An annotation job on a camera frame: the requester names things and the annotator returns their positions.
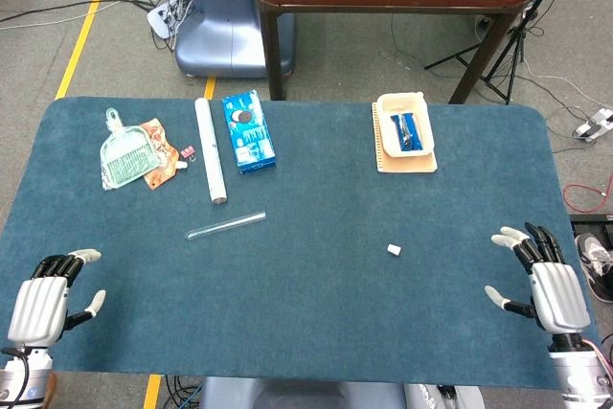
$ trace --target red cable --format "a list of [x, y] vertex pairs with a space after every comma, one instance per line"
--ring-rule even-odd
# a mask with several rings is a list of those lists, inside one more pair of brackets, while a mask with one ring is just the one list
[[[574, 187], [578, 189], [585, 189], [586, 191], [590, 191], [590, 192], [596, 192], [600, 195], [603, 195], [601, 202], [598, 205], [596, 205], [594, 208], [590, 208], [589, 210], [582, 210], [581, 208], [577, 208], [576, 206], [572, 205], [568, 201], [568, 197], [566, 196], [566, 192], [569, 189], [572, 189]], [[564, 190], [562, 191], [562, 196], [564, 197], [564, 203], [566, 203], [569, 206], [569, 208], [579, 213], [594, 213], [595, 211], [604, 207], [607, 200], [609, 199], [609, 196], [611, 195], [611, 189], [613, 189], [613, 174], [611, 174], [611, 177], [609, 177], [609, 185], [606, 187], [606, 192], [603, 192], [600, 189], [596, 189], [594, 187], [586, 186], [584, 184], [568, 184], [566, 187], [564, 187]]]

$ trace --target blue box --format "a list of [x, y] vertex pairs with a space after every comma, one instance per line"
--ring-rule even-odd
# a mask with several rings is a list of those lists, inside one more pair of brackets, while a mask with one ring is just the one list
[[268, 126], [256, 90], [221, 100], [240, 172], [259, 170], [277, 163]]

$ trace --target blue packet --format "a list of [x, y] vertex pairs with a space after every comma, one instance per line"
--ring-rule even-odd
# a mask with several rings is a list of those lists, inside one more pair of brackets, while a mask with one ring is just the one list
[[413, 113], [406, 112], [404, 114], [392, 115], [391, 117], [394, 121], [394, 125], [396, 125], [400, 150], [404, 152], [410, 150], [423, 150]]
[[274, 166], [277, 159], [258, 92], [228, 96], [221, 103], [240, 172]]

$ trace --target blue table mat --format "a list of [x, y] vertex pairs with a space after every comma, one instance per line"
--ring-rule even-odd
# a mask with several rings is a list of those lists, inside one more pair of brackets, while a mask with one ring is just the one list
[[[156, 191], [138, 180], [104, 192], [108, 107], [125, 125], [157, 117], [197, 160]], [[94, 247], [103, 257], [81, 271], [70, 311], [101, 288], [106, 302], [53, 347], [59, 370], [556, 388], [550, 336], [483, 289], [529, 299], [514, 254], [489, 240], [525, 220], [556, 233], [579, 273], [537, 112], [432, 105], [438, 171], [385, 174], [369, 104], [263, 109], [278, 164], [241, 175], [212, 102], [229, 197], [216, 206], [193, 101], [54, 102], [0, 240], [0, 331], [41, 258]], [[184, 238], [258, 211], [265, 221]], [[593, 326], [587, 335], [597, 336]]]

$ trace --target eraser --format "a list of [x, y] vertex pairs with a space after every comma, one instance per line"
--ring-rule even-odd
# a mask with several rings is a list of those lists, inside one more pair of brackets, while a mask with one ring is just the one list
[[390, 254], [393, 254], [394, 256], [399, 256], [401, 249], [402, 248], [400, 248], [399, 246], [396, 246], [395, 244], [388, 244], [387, 245], [387, 252], [390, 253]]

